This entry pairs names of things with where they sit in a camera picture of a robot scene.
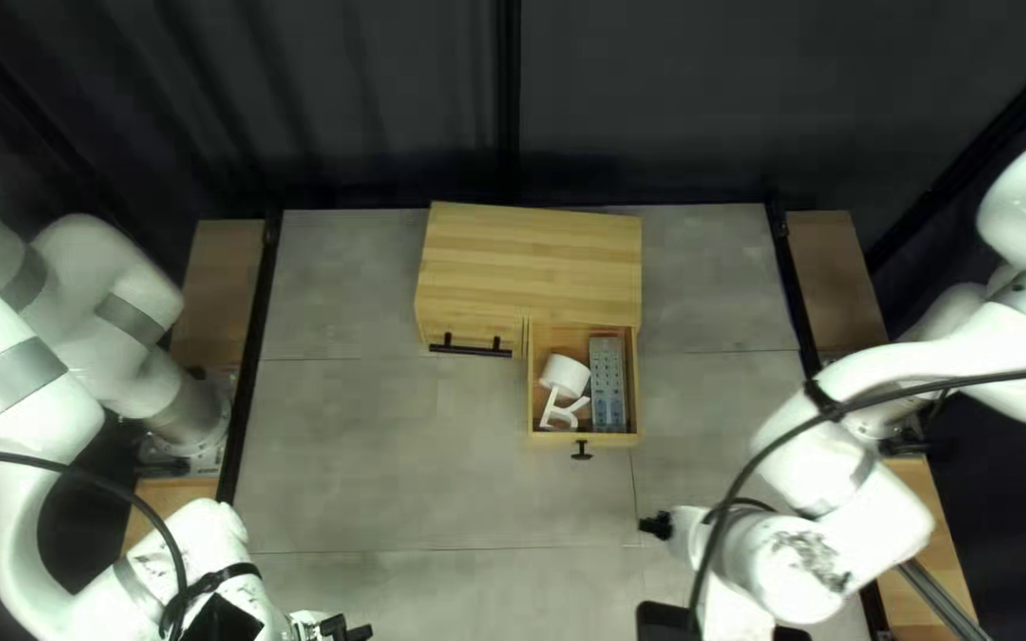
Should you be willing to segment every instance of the black cable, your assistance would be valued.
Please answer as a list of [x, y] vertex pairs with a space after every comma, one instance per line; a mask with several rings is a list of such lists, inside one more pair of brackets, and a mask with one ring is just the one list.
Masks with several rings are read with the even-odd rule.
[[[118, 496], [125, 500], [125, 503], [132, 503], [133, 507], [141, 510], [142, 514], [145, 515], [145, 518], [150, 520], [153, 527], [156, 528], [158, 532], [161, 532], [161, 538], [164, 539], [164, 545], [168, 548], [168, 555], [172, 557], [173, 568], [176, 572], [176, 593], [182, 594], [188, 588], [188, 577], [185, 575], [185, 560], [180, 555], [180, 546], [176, 545], [176, 539], [172, 536], [172, 532], [168, 530], [168, 526], [165, 525], [164, 519], [161, 518], [161, 515], [158, 515], [156, 510], [154, 510], [153, 507], [149, 503], [146, 503], [141, 496], [136, 496], [132, 491], [125, 489], [106, 477], [100, 477], [96, 474], [87, 473], [85, 470], [66, 466], [64, 463], [37, 458], [35, 456], [26, 456], [24, 454], [12, 454], [8, 451], [0, 451], [0, 463], [14, 463], [18, 466], [41, 468], [43, 470], [49, 470], [51, 473], [64, 474], [66, 477], [78, 481], [84, 481], [96, 488], [104, 489], [105, 491], [112, 493], [114, 496]], [[168, 631], [168, 640], [179, 640], [181, 628], [182, 626], [180, 625], [180, 622], [176, 622], [176, 624], [173, 625], [172, 630]]]
[[[750, 498], [748, 496], [735, 496], [731, 500], [732, 505], [753, 505], [755, 508], [762, 510], [764, 512], [778, 512], [775, 508], [772, 508], [768, 503], [762, 503], [758, 498]], [[715, 516], [715, 510], [707, 512], [707, 516], [704, 517], [704, 525], [711, 522], [711, 517]]]
[[[896, 401], [897, 399], [904, 398], [906, 396], [917, 396], [919, 394], [933, 393], [933, 391], [938, 390], [965, 388], [1003, 382], [1016, 382], [1016, 379], [1020, 378], [1026, 378], [1026, 370], [1002, 371], [999, 374], [981, 374], [977, 376], [954, 376], [951, 378], [941, 379], [940, 382], [933, 382], [932, 384], [921, 384], [919, 386], [896, 389], [881, 394], [865, 395], [863, 393], [859, 397], [849, 399], [847, 401], [841, 401], [836, 405], [835, 412], [833, 413], [844, 414], [849, 412], [856, 412], [859, 409], [879, 405], [882, 402]], [[759, 463], [762, 463], [763, 459], [773, 454], [784, 444], [790, 443], [791, 440], [798, 437], [806, 430], [820, 426], [829, 417], [830, 412], [823, 409], [819, 412], [819, 414], [804, 420], [797, 427], [791, 428], [782, 436], [771, 442], [771, 444], [763, 447], [762, 450], [759, 450], [758, 454], [751, 456], [750, 460], [747, 462], [747, 465], [744, 466], [744, 468], [739, 471], [739, 474], [735, 476], [734, 481], [727, 488], [726, 494], [712, 511], [718, 512], [718, 517], [715, 519], [714, 529], [711, 531], [710, 536], [707, 537], [707, 546], [704, 549], [704, 558], [699, 563], [699, 569], [696, 571], [696, 577], [692, 582], [692, 596], [687, 599], [688, 634], [692, 634], [697, 630], [699, 622], [696, 616], [696, 611], [699, 608], [699, 599], [703, 593], [704, 579], [707, 576], [707, 568], [711, 562], [711, 558], [715, 556], [715, 551], [718, 549], [719, 542], [724, 532], [723, 530], [726, 528], [727, 516], [731, 513], [731, 506], [734, 504], [735, 496], [739, 493], [739, 490], [742, 489], [742, 486], [746, 485], [747, 480], [750, 478], [750, 474], [753, 474]]]

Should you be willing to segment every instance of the open drawer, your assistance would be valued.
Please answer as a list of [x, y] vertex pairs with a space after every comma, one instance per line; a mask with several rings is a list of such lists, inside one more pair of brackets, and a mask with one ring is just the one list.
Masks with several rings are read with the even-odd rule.
[[[591, 431], [591, 408], [585, 406], [576, 415], [576, 431], [546, 431], [538, 426], [549, 402], [549, 390], [539, 379], [550, 354], [562, 354], [588, 364], [588, 339], [591, 336], [620, 336], [624, 340], [625, 393], [628, 425], [625, 432]], [[636, 359], [636, 328], [609, 325], [526, 323], [525, 361], [529, 400], [529, 439], [535, 444], [575, 444], [584, 440], [590, 447], [630, 447], [639, 443], [639, 368]]]

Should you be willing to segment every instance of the black drawer handle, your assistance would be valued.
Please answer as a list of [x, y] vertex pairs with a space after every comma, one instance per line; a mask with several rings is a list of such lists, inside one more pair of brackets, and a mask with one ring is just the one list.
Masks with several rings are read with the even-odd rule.
[[465, 347], [451, 345], [453, 343], [453, 334], [446, 331], [441, 345], [438, 343], [430, 343], [430, 352], [439, 352], [442, 354], [469, 354], [470, 356], [496, 356], [499, 358], [513, 358], [512, 349], [502, 349], [502, 337], [494, 336], [494, 347]]
[[574, 460], [587, 460], [591, 458], [591, 454], [584, 450], [585, 446], [588, 445], [588, 441], [585, 439], [578, 440], [577, 446], [580, 448], [576, 454], [568, 454]]

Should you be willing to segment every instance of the black clamp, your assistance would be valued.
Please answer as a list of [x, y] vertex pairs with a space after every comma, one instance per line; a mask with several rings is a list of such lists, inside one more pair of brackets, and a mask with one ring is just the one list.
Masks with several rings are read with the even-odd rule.
[[591, 454], [589, 454], [587, 451], [584, 450], [585, 446], [587, 446], [587, 445], [588, 445], [588, 440], [587, 439], [584, 439], [584, 438], [578, 439], [577, 446], [580, 448], [580, 450], [576, 454], [568, 454], [568, 456], [573, 457], [574, 460], [587, 460], [587, 459], [590, 459], [591, 458]]
[[655, 517], [639, 519], [639, 531], [647, 532], [660, 540], [667, 540], [675, 532], [672, 513], [661, 510]]
[[201, 594], [221, 588], [221, 583], [229, 578], [245, 574], [260, 575], [260, 569], [251, 563], [233, 563], [224, 569], [202, 575], [192, 586], [179, 592], [175, 597], [168, 600], [168, 604], [164, 606], [164, 612], [161, 613], [161, 626], [157, 630], [161, 634], [161, 638], [165, 637], [168, 629], [172, 628], [173, 625], [182, 624], [183, 618], [185, 618], [185, 609], [193, 599], [199, 597]]
[[805, 398], [810, 398], [810, 401], [818, 407], [819, 412], [828, 420], [836, 424], [846, 417], [847, 412], [841, 408], [840, 402], [830, 398], [830, 395], [826, 394], [825, 390], [814, 378], [805, 378], [805, 383], [801, 385], [801, 390], [805, 393]]
[[374, 636], [374, 629], [370, 628], [370, 624], [348, 630], [347, 617], [344, 615], [319, 622], [318, 630], [320, 639], [331, 638], [331, 641], [365, 641]]

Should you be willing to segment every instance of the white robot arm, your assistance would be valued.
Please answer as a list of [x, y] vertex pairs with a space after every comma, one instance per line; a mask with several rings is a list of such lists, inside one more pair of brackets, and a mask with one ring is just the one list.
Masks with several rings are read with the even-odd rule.
[[184, 298], [123, 234], [71, 214], [28, 245], [0, 222], [0, 298], [103, 406], [143, 420], [157, 449], [216, 472], [227, 402], [156, 346]]
[[[978, 229], [1008, 262], [989, 287], [953, 287], [903, 343], [868, 349], [821, 371], [821, 391], [799, 391], [785, 402], [752, 438], [751, 454], [819, 415], [828, 401], [1026, 370], [1026, 153], [985, 197]], [[1026, 379], [959, 392], [1026, 422]], [[709, 566], [709, 605], [701, 609], [699, 627], [704, 639], [770, 639], [776, 620], [824, 620], [851, 594], [924, 548], [934, 519], [876, 458], [874, 445], [890, 436], [893, 420], [928, 400], [909, 397], [825, 422], [762, 459], [758, 473], [798, 516], [733, 510]], [[693, 568], [712, 533], [704, 522], [708, 512], [677, 508], [665, 532], [670, 550]]]
[[[0, 454], [65, 465], [103, 420], [89, 391], [0, 298]], [[66, 592], [37, 549], [37, 518], [55, 479], [45, 469], [0, 462], [0, 598], [7, 610], [43, 641], [159, 639], [165, 605], [179, 588], [161, 533], [150, 534], [78, 594]], [[209, 572], [249, 562], [247, 532], [226, 504], [194, 500], [166, 523], [190, 586]], [[214, 625], [215, 613], [221, 625], [249, 627], [254, 633], [248, 638], [256, 641], [322, 639], [321, 627], [346, 625], [321, 612], [285, 615], [268, 599], [262, 578], [248, 572], [195, 594], [186, 605], [185, 630], [201, 617], [203, 625]], [[369, 638], [368, 628], [359, 630], [347, 631], [347, 638]]]

